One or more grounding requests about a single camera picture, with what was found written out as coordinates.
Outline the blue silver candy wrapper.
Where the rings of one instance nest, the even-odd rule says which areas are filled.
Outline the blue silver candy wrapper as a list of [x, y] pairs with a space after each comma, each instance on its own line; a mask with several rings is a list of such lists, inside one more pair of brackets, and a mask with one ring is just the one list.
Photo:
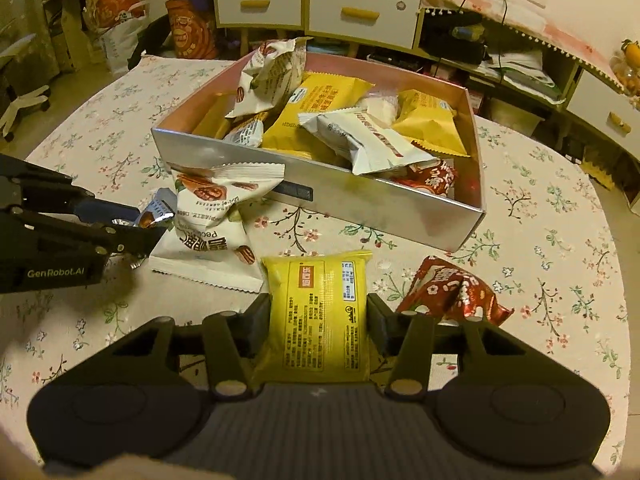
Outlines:
[[138, 218], [134, 220], [135, 226], [142, 229], [168, 226], [176, 214], [177, 195], [171, 188], [158, 188], [143, 205]]

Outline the yellow green snack packet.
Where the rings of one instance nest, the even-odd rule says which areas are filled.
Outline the yellow green snack packet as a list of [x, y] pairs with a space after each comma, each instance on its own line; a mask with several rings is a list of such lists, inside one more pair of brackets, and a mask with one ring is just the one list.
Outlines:
[[253, 380], [365, 382], [368, 250], [328, 256], [265, 257], [271, 297], [269, 332]]

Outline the white walnut snack bag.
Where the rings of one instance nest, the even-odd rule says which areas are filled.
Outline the white walnut snack bag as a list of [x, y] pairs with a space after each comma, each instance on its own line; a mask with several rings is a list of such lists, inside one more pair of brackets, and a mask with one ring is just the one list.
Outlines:
[[259, 292], [264, 278], [240, 207], [271, 192], [284, 174], [285, 166], [272, 162], [172, 167], [177, 209], [149, 256], [150, 269], [210, 286]]
[[268, 112], [283, 103], [303, 81], [308, 37], [264, 42], [242, 69], [227, 118]]

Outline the gold foil snack bar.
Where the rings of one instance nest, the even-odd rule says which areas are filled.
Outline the gold foil snack bar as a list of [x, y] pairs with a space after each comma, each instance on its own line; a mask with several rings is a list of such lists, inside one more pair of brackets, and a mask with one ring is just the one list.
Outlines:
[[232, 110], [233, 104], [232, 93], [215, 93], [212, 106], [192, 131], [194, 136], [222, 140], [231, 130], [233, 120], [226, 115]]

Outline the white orange snack packet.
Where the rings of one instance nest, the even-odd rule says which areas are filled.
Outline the white orange snack packet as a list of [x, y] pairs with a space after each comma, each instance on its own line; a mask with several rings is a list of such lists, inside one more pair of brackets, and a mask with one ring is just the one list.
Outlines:
[[268, 112], [260, 112], [242, 120], [226, 134], [224, 142], [245, 146], [246, 148], [259, 148], [262, 145], [265, 121], [268, 116]]

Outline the white red-print snack pack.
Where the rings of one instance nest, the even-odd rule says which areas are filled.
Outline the white red-print snack pack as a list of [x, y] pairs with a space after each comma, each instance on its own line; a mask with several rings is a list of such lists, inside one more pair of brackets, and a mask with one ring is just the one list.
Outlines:
[[359, 108], [332, 110], [300, 119], [305, 129], [352, 163], [352, 173], [356, 176], [397, 170], [419, 162], [433, 165], [440, 161]]

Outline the large yellow snack bag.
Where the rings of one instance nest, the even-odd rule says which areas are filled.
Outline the large yellow snack bag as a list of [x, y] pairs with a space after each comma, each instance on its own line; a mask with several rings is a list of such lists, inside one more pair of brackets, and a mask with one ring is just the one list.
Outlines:
[[264, 150], [344, 166], [346, 160], [318, 140], [300, 123], [318, 114], [354, 107], [374, 84], [356, 77], [308, 73], [292, 93], [276, 121], [264, 133]]

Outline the red foil candy wrapper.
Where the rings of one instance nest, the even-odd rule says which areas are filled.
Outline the red foil candy wrapper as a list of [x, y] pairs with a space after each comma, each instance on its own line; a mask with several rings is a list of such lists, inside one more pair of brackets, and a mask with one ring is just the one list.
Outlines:
[[392, 174], [390, 180], [430, 194], [447, 195], [457, 177], [457, 170], [446, 160], [440, 160], [433, 165], [425, 162], [409, 165]]

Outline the floral tablecloth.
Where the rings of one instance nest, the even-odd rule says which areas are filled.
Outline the floral tablecloth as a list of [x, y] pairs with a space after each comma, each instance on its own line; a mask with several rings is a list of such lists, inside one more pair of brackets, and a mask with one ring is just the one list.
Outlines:
[[[29, 159], [97, 196], [143, 207], [171, 184], [153, 127], [223, 68], [219, 61], [148, 56], [83, 102]], [[550, 148], [486, 119], [476, 126], [486, 214], [449, 260], [494, 290], [511, 311], [509, 333], [602, 391], [612, 420], [596, 465], [612, 472], [628, 448], [630, 343], [620, 263], [596, 189]], [[244, 219], [261, 256], [368, 250], [370, 291], [391, 307], [431, 255], [430, 248], [361, 220], [344, 222], [305, 206], [263, 202]], [[244, 292], [133, 268], [122, 258], [108, 263], [96, 285], [3, 296], [2, 428], [35, 455], [26, 410], [42, 386], [151, 318], [198, 324], [251, 302]]]

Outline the white drawer cabinet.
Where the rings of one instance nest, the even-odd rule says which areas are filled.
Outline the white drawer cabinet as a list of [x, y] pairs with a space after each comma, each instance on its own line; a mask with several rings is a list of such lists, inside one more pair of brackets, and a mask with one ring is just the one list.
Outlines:
[[610, 66], [524, 0], [215, 0], [222, 28], [298, 30], [463, 70], [639, 154], [639, 112]]

